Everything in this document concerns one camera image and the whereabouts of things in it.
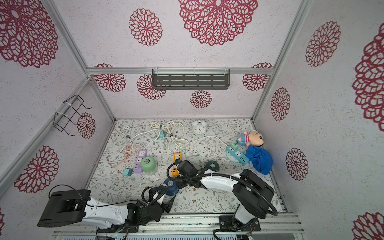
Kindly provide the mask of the navy blue meat grinder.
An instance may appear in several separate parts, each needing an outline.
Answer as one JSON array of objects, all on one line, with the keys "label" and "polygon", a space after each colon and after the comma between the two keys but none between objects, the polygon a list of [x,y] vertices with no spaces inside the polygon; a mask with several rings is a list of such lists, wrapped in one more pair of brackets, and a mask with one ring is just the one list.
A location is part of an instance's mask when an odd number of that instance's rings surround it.
[{"label": "navy blue meat grinder", "polygon": [[173,196],[177,195],[177,193],[179,192],[179,186],[178,186],[177,182],[174,182],[170,179],[166,179],[164,181],[164,184],[168,187],[167,192],[166,192],[167,196],[173,197]]}]

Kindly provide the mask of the dark green meat grinder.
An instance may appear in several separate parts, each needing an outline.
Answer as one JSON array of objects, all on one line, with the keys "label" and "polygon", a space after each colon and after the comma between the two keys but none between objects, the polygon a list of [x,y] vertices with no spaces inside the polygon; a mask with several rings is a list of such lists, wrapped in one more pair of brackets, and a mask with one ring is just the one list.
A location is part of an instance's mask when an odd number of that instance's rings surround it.
[{"label": "dark green meat grinder", "polygon": [[216,161],[208,161],[205,165],[205,168],[212,170],[214,172],[220,171],[220,166]]}]

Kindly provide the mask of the teal plug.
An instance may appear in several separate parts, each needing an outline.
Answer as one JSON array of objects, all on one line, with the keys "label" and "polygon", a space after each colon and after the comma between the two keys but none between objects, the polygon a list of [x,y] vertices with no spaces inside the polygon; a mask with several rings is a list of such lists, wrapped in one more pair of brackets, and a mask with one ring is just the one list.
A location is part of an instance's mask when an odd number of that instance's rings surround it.
[{"label": "teal plug", "polygon": [[164,139],[165,137],[166,137],[166,132],[165,131],[160,131],[159,139]]}]

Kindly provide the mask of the green USB charger adapter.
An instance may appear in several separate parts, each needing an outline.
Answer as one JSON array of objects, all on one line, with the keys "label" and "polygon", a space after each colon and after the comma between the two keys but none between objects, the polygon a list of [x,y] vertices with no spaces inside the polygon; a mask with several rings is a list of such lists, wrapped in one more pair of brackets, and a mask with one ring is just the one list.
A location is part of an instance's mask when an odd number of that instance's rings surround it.
[{"label": "green USB charger adapter", "polygon": [[237,150],[237,149],[238,149],[238,144],[237,144],[237,143],[232,143],[232,144],[231,144],[231,148],[232,148],[233,150]]}]

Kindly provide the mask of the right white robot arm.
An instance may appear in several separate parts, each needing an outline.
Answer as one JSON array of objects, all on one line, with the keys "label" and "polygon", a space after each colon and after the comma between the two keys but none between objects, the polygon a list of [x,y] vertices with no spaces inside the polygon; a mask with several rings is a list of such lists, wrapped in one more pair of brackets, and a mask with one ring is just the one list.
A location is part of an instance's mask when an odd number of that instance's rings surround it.
[{"label": "right white robot arm", "polygon": [[244,169],[239,174],[220,173],[209,168],[198,170],[191,162],[177,159],[168,166],[166,174],[180,188],[192,186],[196,189],[220,190],[230,192],[237,198],[240,204],[228,222],[230,226],[213,231],[216,240],[219,239],[219,232],[237,232],[256,224],[258,219],[265,219],[268,214],[275,217],[279,215],[272,204],[274,189],[251,170]]}]

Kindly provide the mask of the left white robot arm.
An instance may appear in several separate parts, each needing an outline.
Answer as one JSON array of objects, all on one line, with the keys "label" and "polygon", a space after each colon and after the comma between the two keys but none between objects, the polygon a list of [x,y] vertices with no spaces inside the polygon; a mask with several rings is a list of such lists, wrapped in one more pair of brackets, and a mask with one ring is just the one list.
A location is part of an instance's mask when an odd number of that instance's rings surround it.
[{"label": "left white robot arm", "polygon": [[40,228],[58,228],[72,224],[94,226],[97,233],[136,233],[140,226],[159,222],[168,214],[175,197],[166,194],[168,188],[148,188],[148,200],[128,200],[106,204],[91,197],[90,190],[70,190],[51,193],[37,223]]}]

